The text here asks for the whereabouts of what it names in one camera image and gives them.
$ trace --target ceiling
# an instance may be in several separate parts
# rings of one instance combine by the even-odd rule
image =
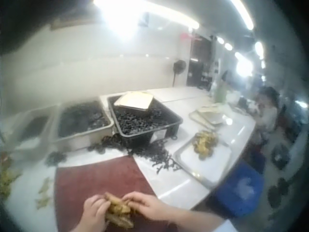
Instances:
[[[294,27],[272,0],[242,0],[255,28],[249,31],[230,0],[152,0],[179,10],[196,19],[201,26],[232,43],[236,50],[250,52],[254,41],[260,40],[266,61],[288,67],[299,77],[308,74],[308,61]]]

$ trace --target woman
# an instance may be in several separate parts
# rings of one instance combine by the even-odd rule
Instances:
[[[268,141],[274,131],[278,114],[278,93],[273,87],[264,87],[258,96],[259,114],[254,115],[256,132],[253,143],[261,145]]]

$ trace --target hand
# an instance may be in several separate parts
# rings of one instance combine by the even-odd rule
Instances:
[[[82,219],[72,232],[102,232],[106,227],[105,213],[110,205],[101,195],[88,198],[84,203]]]
[[[130,201],[128,206],[137,210],[146,218],[156,221],[171,220],[175,208],[164,204],[155,196],[140,192],[132,192],[123,197],[123,201]]]

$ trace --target white cloth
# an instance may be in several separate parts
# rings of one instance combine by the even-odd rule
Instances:
[[[277,108],[265,108],[263,110],[263,115],[261,117],[262,126],[265,128],[267,132],[272,132],[275,129],[276,121],[277,121]]]
[[[238,232],[238,231],[235,229],[235,227],[229,220],[226,220],[220,227],[218,227],[213,232]]]
[[[252,141],[255,144],[261,144],[263,141],[268,140],[270,133],[272,133],[276,126],[277,121],[277,108],[265,108],[263,115],[257,120],[259,126],[258,131],[253,135]]]

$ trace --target person's left hand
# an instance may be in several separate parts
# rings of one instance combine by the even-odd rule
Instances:
[[[72,232],[102,232],[106,227],[105,213],[110,205],[101,195],[88,198],[84,203],[82,219]]]

